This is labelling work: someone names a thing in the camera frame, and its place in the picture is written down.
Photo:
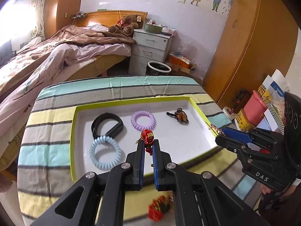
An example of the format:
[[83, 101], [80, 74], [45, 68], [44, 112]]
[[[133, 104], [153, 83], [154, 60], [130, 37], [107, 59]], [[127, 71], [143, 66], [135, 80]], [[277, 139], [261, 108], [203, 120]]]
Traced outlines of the person's right hand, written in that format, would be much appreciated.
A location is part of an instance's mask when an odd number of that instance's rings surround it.
[[263, 194], [269, 194], [270, 192], [273, 192], [273, 190], [270, 189], [269, 187], [267, 187], [267, 186], [261, 184], [261, 192], [262, 192]]

